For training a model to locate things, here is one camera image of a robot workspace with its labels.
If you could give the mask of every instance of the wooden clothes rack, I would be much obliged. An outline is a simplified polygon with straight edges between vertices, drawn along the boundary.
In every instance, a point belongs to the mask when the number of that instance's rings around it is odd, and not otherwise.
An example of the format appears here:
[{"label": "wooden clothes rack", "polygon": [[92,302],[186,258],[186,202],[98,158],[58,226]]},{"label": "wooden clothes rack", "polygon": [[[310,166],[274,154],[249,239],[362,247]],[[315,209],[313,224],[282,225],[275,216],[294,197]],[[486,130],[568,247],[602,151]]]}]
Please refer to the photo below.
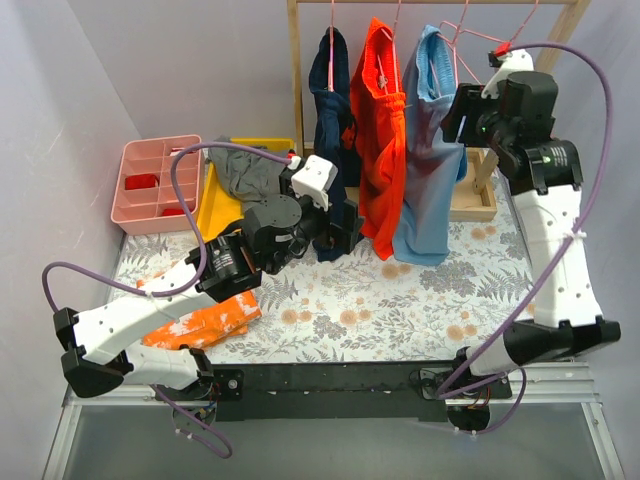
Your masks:
[{"label": "wooden clothes rack", "polygon": [[[389,3],[398,0],[334,0],[335,3]],[[547,40],[567,43],[578,26],[591,0],[539,0],[540,5],[564,5]],[[291,74],[293,80],[293,107],[296,123],[296,146],[304,151],[304,117],[302,106],[302,68],[300,63],[300,22],[298,5],[301,3],[331,3],[331,0],[287,0],[289,16],[289,42],[291,45]],[[402,0],[413,5],[464,5],[465,0]],[[533,5],[535,0],[471,0],[472,5]],[[550,73],[555,66],[559,50],[544,49],[536,60],[536,70]],[[489,178],[498,165],[493,152],[484,158],[481,150],[469,149],[467,178],[456,185],[451,205],[452,221],[490,221],[496,214],[493,187]]]}]

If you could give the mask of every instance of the gray wall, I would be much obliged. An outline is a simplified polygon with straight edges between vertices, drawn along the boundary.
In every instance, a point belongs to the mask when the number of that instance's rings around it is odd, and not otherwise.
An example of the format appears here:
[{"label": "gray wall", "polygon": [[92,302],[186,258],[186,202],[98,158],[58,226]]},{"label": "gray wall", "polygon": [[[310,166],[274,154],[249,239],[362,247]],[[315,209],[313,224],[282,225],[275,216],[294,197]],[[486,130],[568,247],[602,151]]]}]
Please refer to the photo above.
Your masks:
[{"label": "gray wall", "polygon": [[[284,0],[70,0],[134,124],[143,136],[199,133],[212,138],[293,136],[290,58]],[[634,440],[640,416],[636,379],[640,324],[636,320],[640,195],[636,149],[637,55],[640,6],[634,0],[592,2],[572,44],[592,54],[609,71],[616,94],[613,162],[589,222],[588,256],[594,288],[607,317],[622,322],[620,345],[592,357],[605,413],[630,478],[640,475]],[[326,5],[302,5],[303,74],[306,75],[329,18]],[[355,68],[373,15],[391,23],[393,6],[338,5],[336,26],[347,37]],[[422,26],[455,20],[460,7],[405,6],[398,50],[404,65]],[[470,28],[509,36],[528,7],[472,6]],[[521,40],[545,38],[558,7],[540,7]],[[463,42],[463,54],[481,79],[488,44]],[[557,68],[561,95],[556,133],[576,142],[587,182],[593,178],[601,145],[603,104],[595,77],[563,55]],[[306,131],[314,123],[305,95]]]},{"label": "gray wall", "polygon": [[[604,413],[628,478],[640,478],[640,163],[637,156],[640,78],[640,3],[595,1],[571,44],[606,70],[614,92],[615,124],[610,168],[586,225],[587,257],[594,291],[608,319],[622,325],[622,340],[590,357]],[[563,55],[556,69],[560,99],[556,134],[573,140],[590,189],[602,147],[604,101],[597,77]]]},{"label": "gray wall", "polygon": [[[143,137],[198,133],[203,138],[293,137],[291,60],[285,0],[69,0],[109,78]],[[474,6],[470,28],[509,38],[530,6]],[[328,26],[328,5],[300,5],[305,131],[313,139],[315,111],[308,72]],[[426,23],[457,21],[460,6],[405,5],[397,32],[404,65]],[[521,40],[546,37],[558,6],[540,7]],[[394,5],[336,5],[355,70],[371,18],[389,25]],[[501,18],[514,19],[504,22]],[[488,78],[493,45],[469,37],[465,60]]]},{"label": "gray wall", "polygon": [[[119,153],[138,137],[64,0],[0,0],[0,478],[40,478],[66,382],[40,284],[54,259],[110,273]],[[59,305],[97,306],[104,289],[53,275]]]}]

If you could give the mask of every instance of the gray cloth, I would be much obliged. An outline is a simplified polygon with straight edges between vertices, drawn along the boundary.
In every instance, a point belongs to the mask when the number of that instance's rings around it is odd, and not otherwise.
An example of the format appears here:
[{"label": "gray cloth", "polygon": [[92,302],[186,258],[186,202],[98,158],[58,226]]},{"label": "gray cloth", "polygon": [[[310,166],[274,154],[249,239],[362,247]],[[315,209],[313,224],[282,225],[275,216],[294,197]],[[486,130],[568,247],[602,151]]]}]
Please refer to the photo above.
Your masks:
[{"label": "gray cloth", "polygon": [[[218,142],[230,142],[229,137],[217,138]],[[276,152],[286,157],[288,152]],[[233,198],[242,202],[247,211],[254,203],[268,195],[280,193],[278,177],[285,166],[254,153],[226,148],[210,148],[209,158],[216,167],[220,186]]]}]

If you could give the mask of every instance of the pink tray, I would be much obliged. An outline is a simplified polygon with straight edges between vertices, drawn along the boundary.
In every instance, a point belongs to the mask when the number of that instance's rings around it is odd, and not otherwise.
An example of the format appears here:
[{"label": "pink tray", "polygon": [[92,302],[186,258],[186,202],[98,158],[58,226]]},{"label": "pink tray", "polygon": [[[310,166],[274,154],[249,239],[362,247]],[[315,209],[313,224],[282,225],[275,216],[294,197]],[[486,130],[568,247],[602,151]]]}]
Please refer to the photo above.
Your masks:
[{"label": "pink tray", "polygon": [[[180,208],[169,169],[175,157],[171,149],[200,143],[198,135],[154,138],[129,142],[124,147],[116,194],[111,209],[111,220],[129,235],[189,230],[186,215],[162,217],[167,208]],[[154,188],[125,190],[125,179],[130,175],[152,173],[158,177]],[[185,155],[178,164],[178,184],[187,205],[197,218],[204,187],[202,151]]]}]

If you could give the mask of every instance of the floral tablecloth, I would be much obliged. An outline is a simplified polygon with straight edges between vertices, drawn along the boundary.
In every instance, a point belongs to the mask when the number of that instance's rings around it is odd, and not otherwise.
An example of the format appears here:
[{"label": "floral tablecloth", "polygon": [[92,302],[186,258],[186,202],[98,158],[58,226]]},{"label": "floral tablecloth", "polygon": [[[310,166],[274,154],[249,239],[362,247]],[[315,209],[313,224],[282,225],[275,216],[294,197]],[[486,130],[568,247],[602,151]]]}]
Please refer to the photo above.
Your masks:
[{"label": "floral tablecloth", "polygon": [[[501,181],[493,182],[496,217],[450,224],[451,254],[438,267],[383,262],[365,239],[334,263],[316,262],[309,248],[278,275],[264,275],[256,290],[262,318],[211,348],[211,361],[444,360],[481,342],[531,285],[522,235]],[[116,279],[135,285],[195,246],[191,232],[130,236]]]}]

